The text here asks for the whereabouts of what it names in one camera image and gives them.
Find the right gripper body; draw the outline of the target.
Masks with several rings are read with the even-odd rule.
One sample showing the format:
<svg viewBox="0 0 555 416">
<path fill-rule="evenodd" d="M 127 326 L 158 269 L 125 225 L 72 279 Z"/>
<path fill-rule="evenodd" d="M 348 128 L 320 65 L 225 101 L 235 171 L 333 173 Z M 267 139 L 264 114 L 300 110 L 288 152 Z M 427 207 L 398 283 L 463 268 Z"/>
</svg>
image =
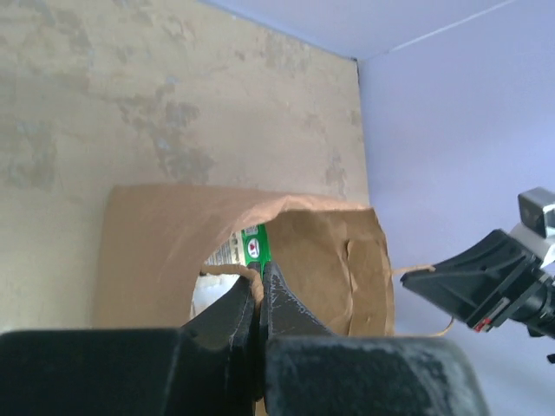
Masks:
<svg viewBox="0 0 555 416">
<path fill-rule="evenodd" d="M 554 280 L 534 255 L 482 265 L 490 290 L 474 313 L 474 330 L 485 333 L 507 320 L 526 326 L 532 338 L 554 336 Z"/>
</svg>

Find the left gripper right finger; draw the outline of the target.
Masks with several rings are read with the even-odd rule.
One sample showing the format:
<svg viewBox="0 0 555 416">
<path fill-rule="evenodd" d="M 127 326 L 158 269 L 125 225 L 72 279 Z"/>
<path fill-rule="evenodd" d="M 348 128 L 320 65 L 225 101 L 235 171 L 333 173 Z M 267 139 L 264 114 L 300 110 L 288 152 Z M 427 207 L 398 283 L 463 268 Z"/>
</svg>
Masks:
<svg viewBox="0 0 555 416">
<path fill-rule="evenodd" d="M 440 337 L 333 333 L 287 286 L 263 272 L 261 382 L 270 415 L 487 415 L 467 357 Z"/>
</svg>

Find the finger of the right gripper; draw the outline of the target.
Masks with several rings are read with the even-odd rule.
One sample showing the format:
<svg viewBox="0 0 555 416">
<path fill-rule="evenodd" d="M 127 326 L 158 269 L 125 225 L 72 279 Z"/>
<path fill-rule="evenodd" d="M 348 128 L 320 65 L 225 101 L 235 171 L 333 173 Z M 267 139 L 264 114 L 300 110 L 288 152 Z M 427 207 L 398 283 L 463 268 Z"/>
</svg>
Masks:
<svg viewBox="0 0 555 416">
<path fill-rule="evenodd" d="M 540 287 L 540 259 L 502 230 L 429 270 L 403 274 L 401 283 L 476 332 L 500 326 Z"/>
</svg>

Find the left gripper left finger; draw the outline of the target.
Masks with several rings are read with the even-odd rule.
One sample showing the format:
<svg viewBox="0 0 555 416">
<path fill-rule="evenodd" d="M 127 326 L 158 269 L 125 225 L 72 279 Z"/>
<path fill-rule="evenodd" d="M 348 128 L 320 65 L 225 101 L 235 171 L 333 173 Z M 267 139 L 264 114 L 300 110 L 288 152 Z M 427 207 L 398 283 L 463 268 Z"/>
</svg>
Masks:
<svg viewBox="0 0 555 416">
<path fill-rule="evenodd" d="M 250 280 L 174 328 L 17 330 L 1 337 L 4 415 L 252 415 L 259 301 Z"/>
</svg>

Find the brown paper bag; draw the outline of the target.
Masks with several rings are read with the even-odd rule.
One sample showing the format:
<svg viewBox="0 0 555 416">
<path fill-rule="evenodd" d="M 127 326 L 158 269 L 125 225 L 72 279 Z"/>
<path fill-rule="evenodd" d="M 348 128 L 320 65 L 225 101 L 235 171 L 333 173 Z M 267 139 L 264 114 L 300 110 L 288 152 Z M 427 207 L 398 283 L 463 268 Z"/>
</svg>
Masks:
<svg viewBox="0 0 555 416">
<path fill-rule="evenodd" d="M 323 196 L 201 185 L 115 187 L 104 213 L 92 322 L 189 320 L 202 264 L 262 224 L 292 292 L 341 335 L 395 332 L 393 271 L 375 211 Z"/>
</svg>

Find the green white snack packet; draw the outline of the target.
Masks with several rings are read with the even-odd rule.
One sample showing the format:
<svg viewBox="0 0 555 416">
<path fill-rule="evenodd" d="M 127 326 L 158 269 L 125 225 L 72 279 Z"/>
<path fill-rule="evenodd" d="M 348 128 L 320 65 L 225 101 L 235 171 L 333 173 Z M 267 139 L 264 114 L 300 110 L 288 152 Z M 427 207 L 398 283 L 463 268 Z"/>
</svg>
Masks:
<svg viewBox="0 0 555 416">
<path fill-rule="evenodd" d="M 205 265 L 240 264 L 248 266 L 258 263 L 261 268 L 271 260 L 271 248 L 263 224 L 253 225 L 242 231 L 233 232 L 221 246 L 215 250 Z M 201 272 L 196 280 L 191 301 L 190 318 L 193 319 L 223 294 L 231 289 L 239 279 L 238 274 L 210 274 Z"/>
</svg>

